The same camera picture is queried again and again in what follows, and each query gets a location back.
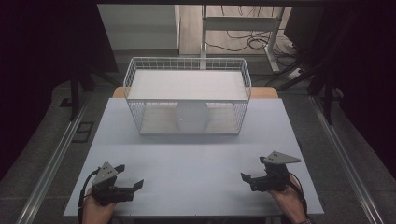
hand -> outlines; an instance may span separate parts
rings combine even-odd
[[[301,189],[294,176],[290,175],[290,181]],[[307,220],[300,197],[290,186],[283,191],[268,190],[267,192],[273,196],[279,208],[292,223],[302,223]]]
[[[88,189],[87,196],[84,200],[84,210],[82,215],[83,224],[107,224],[113,215],[116,203],[110,203],[106,206],[100,205],[92,196],[91,189]]]

white wire basket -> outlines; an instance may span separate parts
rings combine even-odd
[[[132,58],[123,86],[140,134],[239,134],[251,94],[235,58]]]

cable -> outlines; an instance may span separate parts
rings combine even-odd
[[[251,9],[251,10],[249,11],[249,13],[247,14],[247,16],[249,16],[250,13],[251,13],[253,10],[255,10],[255,9],[256,9],[256,7],[253,7],[253,9]]]
[[[240,15],[240,16],[243,16],[243,15],[244,15],[244,13],[242,12],[242,6],[239,6],[239,7],[238,7],[238,12],[239,12],[239,15]]]
[[[224,8],[221,6],[221,14],[223,15],[223,16],[225,16],[225,13],[224,13]]]
[[[331,40],[334,38],[334,36],[337,34],[337,32],[339,31],[340,27],[342,25],[342,20],[340,20],[339,22],[337,22],[336,25],[334,25],[334,27],[330,30],[330,34],[327,35],[319,45],[314,46],[313,48],[307,50],[306,52],[304,52],[303,54],[299,55],[297,61],[308,61],[310,62],[311,60],[313,60],[315,57],[322,56],[324,57],[323,60],[320,61],[320,63],[318,63],[317,65],[315,65],[314,67],[309,68],[309,70],[304,71],[303,73],[301,73],[299,76],[295,77],[293,80],[290,80],[284,84],[282,84],[281,86],[279,86],[277,89],[278,90],[285,90],[295,84],[297,84],[298,82],[313,76],[314,74],[316,74],[318,71],[323,70],[323,67],[326,66],[326,63],[329,61],[329,57],[327,55],[321,55],[324,54],[323,52],[325,52],[325,50],[328,51],[328,45],[331,43]],[[295,64],[293,64],[291,67],[288,67],[289,69],[287,71],[282,71],[283,74],[287,74],[292,68],[296,68],[297,66],[295,66]],[[270,80],[266,86],[269,86],[269,84],[271,82],[273,82],[274,80],[278,79],[278,77],[275,77],[274,79]]]
[[[251,43],[256,42],[256,41],[262,44],[259,48],[255,48],[255,47],[251,46]],[[264,49],[268,45],[268,41],[269,41],[269,37],[267,37],[267,36],[257,37],[257,36],[251,35],[250,38],[247,39],[247,44],[250,46],[251,49]]]
[[[292,66],[293,65],[293,63],[282,63],[279,59],[281,59],[281,58],[295,58],[294,56],[288,56],[288,55],[279,55],[278,57],[276,57],[276,62],[277,63],[279,63],[279,64],[282,64],[283,66],[285,66],[285,67],[289,67],[289,66]]]
[[[84,186],[82,187],[81,192],[79,193],[79,199],[78,199],[78,223],[82,223],[82,214],[83,214],[83,209],[84,209],[84,198],[85,196],[85,188],[87,188],[88,181],[90,181],[91,177],[94,175],[97,175],[100,171],[100,167],[93,171],[90,175],[88,175],[87,179],[85,180]]]
[[[241,51],[241,50],[246,49],[246,48],[248,47],[248,45],[246,45],[245,47],[243,47],[243,48],[241,48],[241,49],[226,49],[226,48],[224,48],[224,47],[222,47],[222,46],[208,44],[207,42],[206,42],[206,44],[207,44],[208,46],[210,46],[210,47],[213,47],[213,48],[225,49],[225,50],[234,51],[234,52]]]
[[[271,80],[269,80],[265,86],[269,87],[271,83],[273,83],[274,81],[276,81],[277,79],[280,79],[284,76],[288,76],[290,74],[290,72],[297,68],[301,63],[303,62],[302,58],[298,58],[296,61],[294,61],[294,63],[292,63],[290,66],[286,67],[284,70],[282,70],[282,72],[278,73],[276,77],[272,78]]]
[[[307,204],[306,204],[306,199],[305,199],[305,197],[304,197],[303,185],[301,185],[301,182],[300,182],[300,180],[298,179],[298,177],[297,177],[296,175],[294,175],[294,174],[292,174],[292,173],[289,173],[289,174],[292,175],[292,176],[294,176],[294,178],[297,179],[298,184],[300,185],[300,188],[298,188],[297,186],[295,186],[295,185],[293,184],[293,182],[291,182],[291,180],[289,180],[289,186],[290,186],[292,189],[294,189],[294,191],[296,191],[296,192],[299,194],[301,203],[303,204],[303,209],[304,209],[305,215],[308,217],[308,214],[307,214],[308,206],[307,206]]]
[[[295,54],[289,54],[289,53],[285,53],[285,52],[283,52],[282,51],[282,49],[280,48],[280,46],[277,44],[277,42],[275,41],[275,44],[276,44],[276,46],[277,46],[277,48],[279,49],[279,53],[278,53],[278,55],[282,55],[282,54],[284,54],[284,55],[289,55],[289,56],[294,56],[294,57],[297,57]]]
[[[256,83],[256,82],[259,82],[259,81],[264,81],[264,80],[267,80],[267,79],[270,79],[270,77],[263,77],[263,78],[259,78],[257,80],[251,80],[251,83],[253,84],[253,83]]]
[[[259,7],[259,12],[257,13],[257,17],[260,17],[260,11],[262,10],[262,7]]]
[[[242,35],[242,36],[230,36],[230,34],[229,34],[228,32],[229,32],[229,31],[227,31],[228,37],[230,37],[230,38],[232,38],[232,39],[243,39],[243,38],[251,37],[251,36],[254,35],[254,34],[253,34],[253,31],[250,31],[250,32],[251,32],[250,35]],[[266,33],[268,33],[268,32],[258,32],[258,33],[255,34],[255,35],[263,35],[263,34],[266,34]]]

white tabletop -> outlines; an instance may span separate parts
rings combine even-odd
[[[113,98],[108,101],[64,215],[78,215],[83,183],[105,161],[114,167],[125,164],[117,187],[131,187],[145,180],[132,202],[118,203],[116,216],[278,215],[281,212],[271,196],[251,191],[240,175],[266,175],[259,157],[274,150],[302,159],[288,164],[288,169],[303,184],[308,214],[323,213],[282,100],[250,100],[237,136],[140,136],[125,99]]]

